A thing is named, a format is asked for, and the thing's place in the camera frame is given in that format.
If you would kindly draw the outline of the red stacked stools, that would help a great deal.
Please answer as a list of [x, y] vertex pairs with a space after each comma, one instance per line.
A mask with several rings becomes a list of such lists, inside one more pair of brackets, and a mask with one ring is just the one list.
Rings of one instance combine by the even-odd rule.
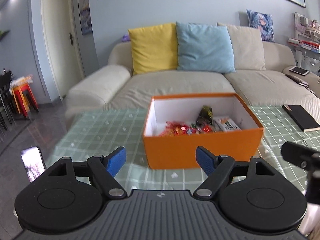
[[13, 80], [10, 83], [10, 93], [14, 98], [18, 112], [25, 119], [29, 119], [30, 107], [36, 112], [39, 111], [38, 104], [31, 90], [30, 84], [33, 83], [33, 76], [27, 75]]

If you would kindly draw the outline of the beige cushion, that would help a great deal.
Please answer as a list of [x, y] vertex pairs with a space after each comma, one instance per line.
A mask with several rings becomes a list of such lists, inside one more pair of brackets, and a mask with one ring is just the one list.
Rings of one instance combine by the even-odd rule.
[[235, 70], [266, 70], [260, 31], [251, 27], [217, 23], [226, 26], [234, 53]]

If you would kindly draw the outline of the white smartphone on sofa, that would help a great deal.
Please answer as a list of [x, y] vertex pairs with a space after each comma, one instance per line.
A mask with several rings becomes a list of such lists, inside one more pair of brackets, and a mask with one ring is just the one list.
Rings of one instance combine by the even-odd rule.
[[306, 69], [303, 69], [303, 68], [300, 68], [300, 67], [297, 67], [297, 66], [294, 66], [294, 67], [291, 67], [289, 69], [290, 72], [293, 72], [293, 73], [296, 73], [296, 74], [299, 74], [299, 75], [302, 75], [302, 76], [306, 76], [310, 73], [309, 70], [306, 70]]

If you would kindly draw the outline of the black remote on sofa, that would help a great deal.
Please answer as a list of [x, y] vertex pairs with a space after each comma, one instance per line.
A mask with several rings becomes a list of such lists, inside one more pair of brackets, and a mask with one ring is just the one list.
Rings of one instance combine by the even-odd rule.
[[286, 74], [285, 76], [301, 86], [309, 87], [309, 84], [306, 81], [304, 81], [296, 76], [289, 75], [289, 74]]

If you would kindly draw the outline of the wall poster by door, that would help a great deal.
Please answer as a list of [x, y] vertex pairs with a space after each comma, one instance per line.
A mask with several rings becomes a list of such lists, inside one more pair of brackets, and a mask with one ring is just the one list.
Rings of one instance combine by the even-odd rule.
[[92, 33], [91, 14], [89, 0], [78, 0], [78, 10], [82, 35]]

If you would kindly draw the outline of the orange cardboard box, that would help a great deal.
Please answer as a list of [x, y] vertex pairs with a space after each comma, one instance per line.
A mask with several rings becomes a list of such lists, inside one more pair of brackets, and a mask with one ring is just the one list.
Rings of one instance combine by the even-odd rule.
[[[239, 127], [231, 132], [163, 135], [166, 124], [191, 124], [203, 106], [214, 117], [227, 116]], [[230, 155], [248, 161], [255, 155], [264, 127], [236, 93], [201, 93], [153, 96], [145, 119], [143, 142], [151, 169], [197, 168], [196, 148], [203, 146], [215, 155]]]

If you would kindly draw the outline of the anime print pillow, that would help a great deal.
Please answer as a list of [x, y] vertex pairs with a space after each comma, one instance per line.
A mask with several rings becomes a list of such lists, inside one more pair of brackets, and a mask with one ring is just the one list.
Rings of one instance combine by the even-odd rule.
[[248, 23], [251, 28], [259, 29], [261, 39], [266, 42], [274, 42], [273, 17], [269, 14], [246, 10]]

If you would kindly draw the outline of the phone with lit screen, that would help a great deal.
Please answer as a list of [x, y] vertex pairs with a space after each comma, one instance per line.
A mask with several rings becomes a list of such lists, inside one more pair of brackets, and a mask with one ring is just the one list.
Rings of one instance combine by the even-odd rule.
[[31, 183], [47, 169], [41, 150], [37, 146], [22, 150], [21, 159], [27, 173], [27, 177]]

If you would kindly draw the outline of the beige fabric sofa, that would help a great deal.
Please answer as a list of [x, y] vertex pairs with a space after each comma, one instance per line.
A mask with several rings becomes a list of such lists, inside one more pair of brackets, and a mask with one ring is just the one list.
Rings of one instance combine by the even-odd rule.
[[231, 74], [166, 70], [133, 75], [131, 44], [116, 45], [109, 62], [72, 87], [66, 96], [65, 124], [95, 109], [147, 109], [158, 95], [237, 93], [250, 106], [301, 105], [319, 119], [319, 77], [309, 73], [304, 88], [290, 79], [295, 58], [285, 45], [264, 42], [265, 69], [239, 69]]

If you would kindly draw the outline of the white orange snack packet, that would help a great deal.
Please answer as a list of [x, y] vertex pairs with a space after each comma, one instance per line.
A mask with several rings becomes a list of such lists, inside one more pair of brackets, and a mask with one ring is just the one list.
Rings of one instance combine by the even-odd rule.
[[213, 117], [213, 121], [223, 132], [238, 131], [241, 128], [228, 116]]

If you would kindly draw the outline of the dark yellow snack bag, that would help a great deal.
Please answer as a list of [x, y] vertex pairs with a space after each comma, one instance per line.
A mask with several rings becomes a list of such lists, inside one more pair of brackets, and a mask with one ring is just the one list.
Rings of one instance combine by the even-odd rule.
[[196, 126], [212, 126], [213, 125], [213, 111], [209, 106], [204, 105], [196, 119]]

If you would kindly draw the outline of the white shelf with books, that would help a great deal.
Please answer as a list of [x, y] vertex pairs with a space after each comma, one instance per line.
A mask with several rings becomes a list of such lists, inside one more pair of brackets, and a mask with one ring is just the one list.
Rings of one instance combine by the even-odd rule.
[[319, 75], [319, 21], [294, 13], [295, 34], [287, 43], [295, 51], [296, 65]]

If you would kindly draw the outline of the red chips bag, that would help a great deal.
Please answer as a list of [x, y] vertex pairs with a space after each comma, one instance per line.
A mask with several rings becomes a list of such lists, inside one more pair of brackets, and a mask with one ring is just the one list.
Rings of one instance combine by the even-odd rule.
[[216, 133], [216, 129], [213, 125], [207, 123], [197, 124], [195, 122], [167, 121], [164, 128], [160, 131], [159, 136], [173, 137], [207, 133]]

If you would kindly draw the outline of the black dining chair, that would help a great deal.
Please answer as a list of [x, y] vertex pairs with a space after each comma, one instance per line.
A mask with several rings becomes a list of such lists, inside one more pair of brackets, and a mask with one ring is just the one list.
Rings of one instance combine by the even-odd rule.
[[13, 114], [16, 113], [14, 106], [14, 98], [10, 92], [10, 84], [12, 82], [12, 72], [10, 70], [1, 74], [1, 105], [4, 108], [4, 112], [7, 116], [9, 124], [15, 123]]

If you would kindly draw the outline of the light blue cushion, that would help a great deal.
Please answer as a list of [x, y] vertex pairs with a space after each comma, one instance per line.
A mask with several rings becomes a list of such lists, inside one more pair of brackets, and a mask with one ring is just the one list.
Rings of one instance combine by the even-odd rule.
[[177, 70], [228, 74], [235, 72], [226, 26], [176, 22]]

